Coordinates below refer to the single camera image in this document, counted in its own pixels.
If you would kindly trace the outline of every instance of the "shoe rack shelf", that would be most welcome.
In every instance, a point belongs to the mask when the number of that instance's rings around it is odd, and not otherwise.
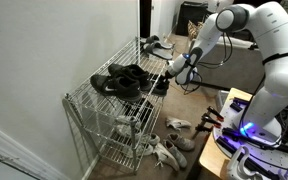
[[[166,69],[166,60],[147,55],[143,52],[138,38],[127,43],[118,53],[102,65],[94,74],[109,75],[107,68],[110,64],[137,64],[142,69],[155,76],[151,77],[156,86],[157,78]],[[143,152],[136,152],[139,140],[144,134],[152,132],[163,104],[163,98],[148,93],[142,93],[142,99],[137,103],[128,103],[117,99],[115,96],[104,97],[97,93],[87,78],[79,87],[66,94],[73,119],[79,126],[82,134],[88,136],[91,147],[96,147],[100,157],[117,162],[128,167],[134,172],[137,171]],[[116,118],[120,115],[134,116],[140,119],[140,127],[143,135],[139,139],[120,136],[116,133],[116,125],[120,124]],[[131,148],[133,158],[128,158],[123,154],[123,149]]]

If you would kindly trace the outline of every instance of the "floor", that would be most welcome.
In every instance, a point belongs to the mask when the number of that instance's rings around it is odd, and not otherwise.
[[[172,34],[169,37],[169,42],[175,43],[174,57],[183,53],[187,46],[187,37],[177,36]],[[155,167],[157,159],[154,155],[145,156],[142,159],[137,174],[132,171],[125,170],[123,167],[115,165],[106,160],[100,160],[93,169],[89,180],[99,179],[123,179],[123,180],[175,180],[175,179],[217,179],[210,172],[202,170],[200,175],[197,175],[198,162],[197,157],[201,152],[203,143],[205,142],[206,132],[199,133],[195,138],[195,127],[200,123],[200,117],[207,111],[208,106],[216,107],[215,98],[218,90],[200,87],[197,91],[184,95],[184,90],[178,86],[174,80],[171,80],[167,96],[164,98],[164,103],[158,120],[156,122],[153,133],[156,133],[161,139],[166,138],[168,133],[179,133],[185,138],[190,138],[195,141],[195,150],[191,152],[182,152],[188,161],[187,168],[175,172],[170,166]],[[178,119],[191,122],[190,129],[183,129],[181,132],[165,125],[166,116],[176,117]]]

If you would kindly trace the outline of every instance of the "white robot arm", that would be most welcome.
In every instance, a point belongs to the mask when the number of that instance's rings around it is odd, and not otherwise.
[[[191,52],[180,55],[167,69],[167,78],[188,84],[197,63],[215,46],[222,32],[248,29],[262,54],[265,69],[264,86],[254,95],[247,111],[234,119],[242,134],[271,146],[281,138],[281,126],[274,118],[288,105],[288,14],[276,2],[258,8],[231,5],[209,16]]]

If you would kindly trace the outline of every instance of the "white baseboard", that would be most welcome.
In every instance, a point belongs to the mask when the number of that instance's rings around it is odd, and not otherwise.
[[[0,131],[0,159],[39,179],[70,180],[2,131]]]
[[[87,180],[88,177],[90,176],[90,174],[92,173],[92,170],[94,169],[95,165],[97,164],[97,162],[100,160],[100,156],[97,155],[95,157],[95,159],[93,160],[93,162],[91,163],[90,167],[87,168],[84,176],[82,177],[82,180]]]

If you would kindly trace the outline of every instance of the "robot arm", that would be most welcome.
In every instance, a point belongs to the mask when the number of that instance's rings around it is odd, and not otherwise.
[[[246,4],[232,5],[211,15],[191,52],[180,55],[168,67],[165,77],[188,84],[197,63],[215,46],[220,34],[243,29],[252,33],[259,47],[266,78],[246,112],[237,114],[234,125],[245,131],[242,134],[273,146],[279,142],[282,131],[274,117],[288,105],[288,14],[280,4],[269,2],[256,9]],[[247,125],[247,132],[241,124]]]

